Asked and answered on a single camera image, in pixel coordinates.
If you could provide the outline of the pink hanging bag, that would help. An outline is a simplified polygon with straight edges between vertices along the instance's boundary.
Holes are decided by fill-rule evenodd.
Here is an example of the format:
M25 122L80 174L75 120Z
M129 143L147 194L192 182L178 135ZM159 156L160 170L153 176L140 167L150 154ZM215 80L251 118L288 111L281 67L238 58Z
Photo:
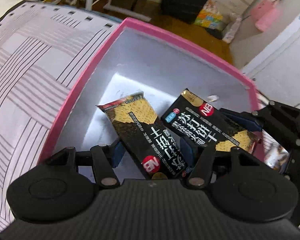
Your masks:
M281 0L262 0L250 11L250 16L257 30L265 32L278 18L280 12L277 4Z

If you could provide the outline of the pink cardboard box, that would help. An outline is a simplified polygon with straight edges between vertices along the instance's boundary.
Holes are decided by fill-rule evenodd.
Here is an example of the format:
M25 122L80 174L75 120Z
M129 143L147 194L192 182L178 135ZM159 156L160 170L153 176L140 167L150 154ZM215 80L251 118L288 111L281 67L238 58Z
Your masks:
M168 31L135 19L124 20L87 65L65 81L68 92L38 158L43 163L66 147L87 151L117 139L99 105L143 92L162 116L185 89L213 106L235 112L258 109L249 78L213 53Z

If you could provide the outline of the colourful cardboard box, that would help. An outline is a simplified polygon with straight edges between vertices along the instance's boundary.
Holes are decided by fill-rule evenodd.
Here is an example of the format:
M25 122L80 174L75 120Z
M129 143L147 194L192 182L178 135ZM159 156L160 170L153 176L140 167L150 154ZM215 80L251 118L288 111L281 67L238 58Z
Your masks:
M226 27L223 14L212 0L207 0L194 20L194 25L219 31L223 31Z

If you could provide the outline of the black cracker pack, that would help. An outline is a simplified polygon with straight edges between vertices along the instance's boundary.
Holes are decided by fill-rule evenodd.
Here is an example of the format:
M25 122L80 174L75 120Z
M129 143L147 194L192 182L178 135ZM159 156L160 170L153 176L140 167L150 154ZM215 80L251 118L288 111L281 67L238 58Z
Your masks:
M217 151L228 152L236 146L253 153L260 141L260 137L187 88L161 116L161 120L180 137L186 136L196 145L214 145Z
M107 115L119 139L147 179L158 172L168 179L187 177L191 168L143 92L98 105L98 108Z

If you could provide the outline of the silver snack bar wrapper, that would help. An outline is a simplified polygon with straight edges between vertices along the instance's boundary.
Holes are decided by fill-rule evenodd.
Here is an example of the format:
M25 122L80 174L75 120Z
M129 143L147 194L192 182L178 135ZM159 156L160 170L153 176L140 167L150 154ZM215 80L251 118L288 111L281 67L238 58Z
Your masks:
M290 153L274 140L264 139L265 156L263 162L273 170L283 173Z

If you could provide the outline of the striped bed sheet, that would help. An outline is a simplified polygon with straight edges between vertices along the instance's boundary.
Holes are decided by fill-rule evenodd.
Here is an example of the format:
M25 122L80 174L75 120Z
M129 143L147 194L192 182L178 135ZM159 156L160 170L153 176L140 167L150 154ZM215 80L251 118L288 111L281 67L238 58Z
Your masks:
M39 160L72 87L119 21L32 0L0 0L0 232L8 186Z

